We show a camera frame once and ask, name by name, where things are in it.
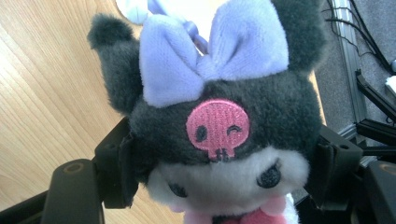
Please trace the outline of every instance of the plush face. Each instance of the plush face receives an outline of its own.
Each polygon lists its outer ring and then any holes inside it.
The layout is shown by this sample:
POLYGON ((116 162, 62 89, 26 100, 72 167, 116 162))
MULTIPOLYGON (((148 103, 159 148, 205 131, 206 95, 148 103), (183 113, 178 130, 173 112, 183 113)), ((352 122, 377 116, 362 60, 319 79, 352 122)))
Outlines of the plush face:
POLYGON ((307 176, 300 153, 266 147, 234 162, 160 162, 149 176, 148 191, 176 210, 241 215, 303 186, 307 176))
POLYGON ((148 19, 140 46, 122 21, 95 18, 89 39, 134 137, 131 175, 152 198, 242 215, 304 185, 320 128, 307 78, 324 45, 319 2, 231 0, 204 56, 169 18, 148 19))

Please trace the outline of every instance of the white object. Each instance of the white object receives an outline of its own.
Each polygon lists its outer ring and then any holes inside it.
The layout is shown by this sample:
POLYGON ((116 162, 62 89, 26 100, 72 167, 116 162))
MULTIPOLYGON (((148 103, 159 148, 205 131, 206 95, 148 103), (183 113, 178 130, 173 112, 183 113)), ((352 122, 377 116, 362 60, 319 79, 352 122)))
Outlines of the white object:
POLYGON ((141 25, 149 17, 147 0, 116 0, 122 15, 134 24, 141 25))
POLYGON ((385 85, 388 87, 388 89, 396 97, 396 76, 388 77, 387 78, 387 82, 385 83, 385 85))

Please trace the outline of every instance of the plush ear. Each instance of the plush ear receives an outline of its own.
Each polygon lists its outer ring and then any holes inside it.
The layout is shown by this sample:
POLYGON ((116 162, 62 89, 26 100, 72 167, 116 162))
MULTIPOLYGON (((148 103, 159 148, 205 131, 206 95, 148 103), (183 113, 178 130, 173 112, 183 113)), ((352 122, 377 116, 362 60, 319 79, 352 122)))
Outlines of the plush ear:
POLYGON ((91 47, 99 55, 111 105, 129 115, 143 87, 139 70, 139 43, 123 21, 95 15, 88 34, 91 47))
POLYGON ((229 1, 215 15, 199 74, 237 80, 284 71, 289 64, 286 35, 270 0, 229 1))
POLYGON ((311 71, 325 50, 323 0, 273 0, 289 43, 290 70, 311 71))
POLYGON ((195 68, 199 54, 183 26, 172 18, 154 15, 145 22, 140 40, 146 102, 164 107, 197 100, 204 88, 195 68))

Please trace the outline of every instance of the plush eye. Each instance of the plush eye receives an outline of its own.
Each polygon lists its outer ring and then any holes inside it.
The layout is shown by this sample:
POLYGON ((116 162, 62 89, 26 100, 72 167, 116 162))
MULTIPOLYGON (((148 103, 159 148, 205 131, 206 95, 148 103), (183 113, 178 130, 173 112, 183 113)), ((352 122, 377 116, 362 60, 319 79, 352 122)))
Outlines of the plush eye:
POLYGON ((178 185, 178 184, 170 184, 170 185, 169 185, 169 189, 171 189, 172 192, 174 192, 174 194, 175 194, 177 197, 180 197, 180 198, 187 198, 187 192, 186 192, 186 190, 184 190, 184 188, 181 187, 180 185, 178 185))
POLYGON ((264 189, 271 189, 279 183, 280 177, 281 173, 277 163, 275 163, 257 178, 257 184, 264 189))
POLYGON ((195 138, 198 143, 204 142, 207 138, 207 128, 204 125, 201 125, 197 128, 195 133, 195 138))
POLYGON ((236 133, 240 133, 242 132, 241 127, 236 126, 236 125, 232 125, 227 129, 227 135, 230 135, 231 132, 236 132, 236 133))

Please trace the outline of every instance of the white plush face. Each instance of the white plush face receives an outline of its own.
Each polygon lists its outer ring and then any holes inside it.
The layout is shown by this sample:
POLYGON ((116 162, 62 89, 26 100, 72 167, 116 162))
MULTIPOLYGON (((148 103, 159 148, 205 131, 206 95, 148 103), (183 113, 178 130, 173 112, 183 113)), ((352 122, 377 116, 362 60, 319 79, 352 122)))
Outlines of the white plush face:
POLYGON ((297 151, 266 147, 240 161, 196 166, 160 163, 149 176, 148 192, 154 200, 184 211, 241 215, 303 187, 308 172, 307 160, 297 151), (262 174, 274 169, 280 180, 271 188, 261 187, 262 174))

